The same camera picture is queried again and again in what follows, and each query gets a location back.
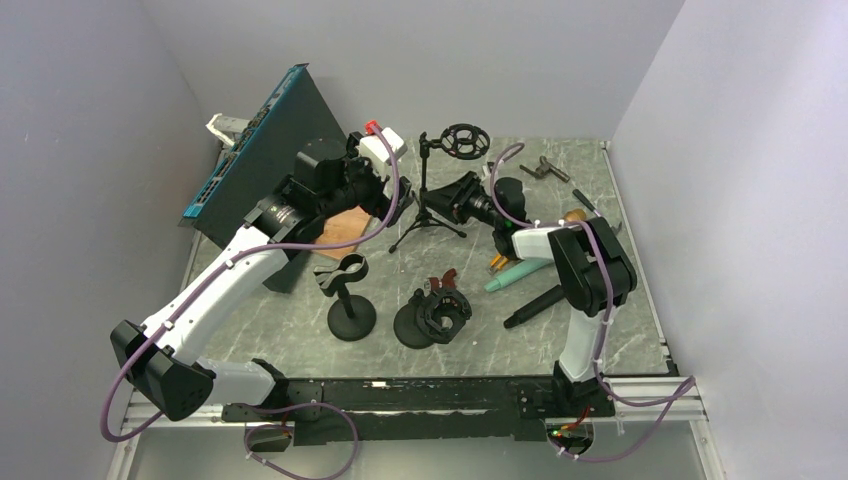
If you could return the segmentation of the black tripod mic stand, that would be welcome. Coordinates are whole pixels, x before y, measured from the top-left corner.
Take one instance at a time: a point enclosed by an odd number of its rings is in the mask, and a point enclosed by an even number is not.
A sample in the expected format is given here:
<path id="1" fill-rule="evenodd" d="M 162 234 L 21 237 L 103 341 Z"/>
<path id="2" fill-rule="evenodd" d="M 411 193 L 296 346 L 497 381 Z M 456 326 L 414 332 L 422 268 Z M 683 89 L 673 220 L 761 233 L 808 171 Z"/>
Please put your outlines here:
<path id="1" fill-rule="evenodd" d="M 434 200 L 428 200 L 426 195 L 433 193 L 440 186 L 439 180 L 446 179 L 443 173 L 447 165 L 446 160 L 437 161 L 431 166 L 431 155 L 438 150 L 447 157 L 457 161 L 472 161 L 481 159 L 491 145 L 489 134 L 479 126 L 469 123 L 456 123 L 446 127 L 438 136 L 430 137 L 423 131 L 418 138 L 418 155 L 420 158 L 420 186 L 415 192 L 417 213 L 412 223 L 400 234 L 399 238 L 389 246 L 388 252 L 393 254 L 397 251 L 401 242 L 415 230 L 442 227 L 446 228 L 459 238 L 466 238 L 467 234 L 455 227 L 453 221 L 448 220 L 448 215 L 436 212 Z"/>

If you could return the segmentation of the mint green microphone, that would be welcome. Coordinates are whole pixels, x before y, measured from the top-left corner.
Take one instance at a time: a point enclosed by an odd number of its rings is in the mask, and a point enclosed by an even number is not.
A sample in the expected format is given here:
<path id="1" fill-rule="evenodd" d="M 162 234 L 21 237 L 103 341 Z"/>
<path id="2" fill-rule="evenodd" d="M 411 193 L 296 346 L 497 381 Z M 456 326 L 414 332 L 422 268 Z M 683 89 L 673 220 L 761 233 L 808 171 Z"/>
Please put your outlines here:
<path id="1" fill-rule="evenodd" d="M 515 266 L 496 274 L 484 285 L 483 289 L 487 293 L 493 293 L 504 289 L 552 263 L 552 260 L 543 258 L 523 260 Z"/>

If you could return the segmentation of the black shock-mount desk stand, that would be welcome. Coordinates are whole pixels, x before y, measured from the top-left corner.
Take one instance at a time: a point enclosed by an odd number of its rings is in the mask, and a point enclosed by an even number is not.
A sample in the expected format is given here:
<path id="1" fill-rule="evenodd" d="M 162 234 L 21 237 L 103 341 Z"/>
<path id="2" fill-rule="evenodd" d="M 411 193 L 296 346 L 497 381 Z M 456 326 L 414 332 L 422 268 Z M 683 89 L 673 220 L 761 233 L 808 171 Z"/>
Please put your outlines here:
<path id="1" fill-rule="evenodd" d="M 419 288 L 393 320 L 397 340 L 411 349 L 453 341 L 473 314 L 467 298 L 454 288 L 442 287 L 426 293 Z"/>

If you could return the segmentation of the black clip desk mic stand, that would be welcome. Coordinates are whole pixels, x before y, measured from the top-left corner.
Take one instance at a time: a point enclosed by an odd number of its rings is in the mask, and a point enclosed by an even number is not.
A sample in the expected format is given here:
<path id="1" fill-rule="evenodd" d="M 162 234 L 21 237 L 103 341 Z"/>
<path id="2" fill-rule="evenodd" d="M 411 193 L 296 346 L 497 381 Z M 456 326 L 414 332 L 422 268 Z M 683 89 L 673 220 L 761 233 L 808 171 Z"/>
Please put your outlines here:
<path id="1" fill-rule="evenodd" d="M 348 285 L 363 280 L 369 272 L 364 255 L 348 253 L 332 266 L 317 266 L 313 275 L 322 293 L 336 300 L 327 313 L 331 334 L 345 342 L 367 337 L 374 329 L 377 312 L 373 303 L 361 295 L 352 295 Z"/>

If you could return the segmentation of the black microphone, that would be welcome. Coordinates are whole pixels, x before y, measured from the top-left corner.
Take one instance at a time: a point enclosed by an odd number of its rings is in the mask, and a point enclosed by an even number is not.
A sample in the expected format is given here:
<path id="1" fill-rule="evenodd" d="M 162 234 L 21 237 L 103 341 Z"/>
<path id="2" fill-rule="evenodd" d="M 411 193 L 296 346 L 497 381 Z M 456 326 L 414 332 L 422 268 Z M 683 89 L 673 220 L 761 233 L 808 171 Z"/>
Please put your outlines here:
<path id="1" fill-rule="evenodd" d="M 522 325 L 564 298 L 564 289 L 560 285 L 555 285 L 516 310 L 503 321 L 503 326 L 505 329 L 512 329 Z"/>

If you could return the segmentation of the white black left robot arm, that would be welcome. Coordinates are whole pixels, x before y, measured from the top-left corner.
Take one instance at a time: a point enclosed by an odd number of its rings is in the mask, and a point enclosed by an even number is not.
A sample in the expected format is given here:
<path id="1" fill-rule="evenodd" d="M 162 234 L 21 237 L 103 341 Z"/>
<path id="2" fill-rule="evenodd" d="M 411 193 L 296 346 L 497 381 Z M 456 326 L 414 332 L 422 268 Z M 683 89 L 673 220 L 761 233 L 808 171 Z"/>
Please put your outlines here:
<path id="1" fill-rule="evenodd" d="M 385 225 L 401 214 L 410 183 L 398 174 L 407 145 L 392 129 L 346 143 L 307 143 L 271 194 L 244 217 L 229 244 L 174 300 L 142 324 L 110 335 L 124 378 L 159 414 L 180 421 L 206 404 L 243 403 L 264 420 L 287 406 L 286 379 L 268 362 L 212 361 L 203 350 L 254 290 L 304 250 L 327 219 L 360 208 Z"/>

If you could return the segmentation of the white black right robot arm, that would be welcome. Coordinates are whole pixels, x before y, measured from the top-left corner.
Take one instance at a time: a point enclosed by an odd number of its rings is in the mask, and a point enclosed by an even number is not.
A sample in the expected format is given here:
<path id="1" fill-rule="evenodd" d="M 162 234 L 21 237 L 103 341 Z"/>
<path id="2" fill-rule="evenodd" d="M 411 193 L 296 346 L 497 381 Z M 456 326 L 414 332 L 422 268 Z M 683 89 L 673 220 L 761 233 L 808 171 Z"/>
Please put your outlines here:
<path id="1" fill-rule="evenodd" d="M 574 415 L 606 404 L 602 387 L 605 336 L 638 280 L 609 222 L 602 217 L 530 224 L 523 184 L 512 177 L 488 188 L 469 172 L 423 196 L 431 210 L 454 224 L 476 219 L 493 229 L 498 252 L 513 260 L 553 263 L 559 281 L 553 297 L 570 306 L 566 345 L 555 361 L 549 412 Z"/>

